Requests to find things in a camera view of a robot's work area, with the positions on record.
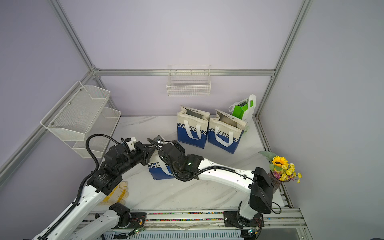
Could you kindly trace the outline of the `blue beige bag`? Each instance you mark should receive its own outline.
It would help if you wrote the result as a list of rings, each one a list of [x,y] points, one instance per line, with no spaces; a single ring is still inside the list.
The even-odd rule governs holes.
[[[216,117],[210,118],[209,121],[208,142],[234,154],[246,127],[247,122],[216,110]]]
[[[155,150],[147,165],[154,180],[174,179],[171,168],[159,157],[158,150]]]
[[[204,149],[208,139],[210,116],[209,112],[181,106],[177,115],[178,141]]]

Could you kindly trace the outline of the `green white takeout bag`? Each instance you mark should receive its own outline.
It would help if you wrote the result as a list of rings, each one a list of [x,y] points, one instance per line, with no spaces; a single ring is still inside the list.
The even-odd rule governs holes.
[[[257,96],[250,95],[248,98],[235,102],[229,107],[229,111],[232,116],[239,118],[247,123],[244,133],[246,133],[250,128],[250,122],[255,113],[257,106]]]

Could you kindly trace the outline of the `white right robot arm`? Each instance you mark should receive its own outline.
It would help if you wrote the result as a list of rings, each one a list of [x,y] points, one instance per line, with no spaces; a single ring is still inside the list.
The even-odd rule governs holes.
[[[158,140],[154,142],[154,147],[177,180],[212,181],[245,193],[247,197],[240,204],[240,217],[251,220],[258,213],[273,212],[274,185],[263,168],[256,167],[253,171],[234,169],[202,156],[186,155],[185,149],[177,141]]]

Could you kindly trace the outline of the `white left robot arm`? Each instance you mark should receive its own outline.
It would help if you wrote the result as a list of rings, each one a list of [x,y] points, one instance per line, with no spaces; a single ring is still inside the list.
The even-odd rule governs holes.
[[[89,143],[93,138],[104,137],[115,143],[107,155],[112,162],[100,164]],[[86,149],[93,158],[96,167],[80,183],[75,200],[43,231],[35,240],[68,240],[89,212],[98,205],[123,180],[122,175],[138,164],[147,164],[155,151],[152,144],[134,143],[130,150],[125,139],[120,142],[105,134],[93,134],[86,140]]]

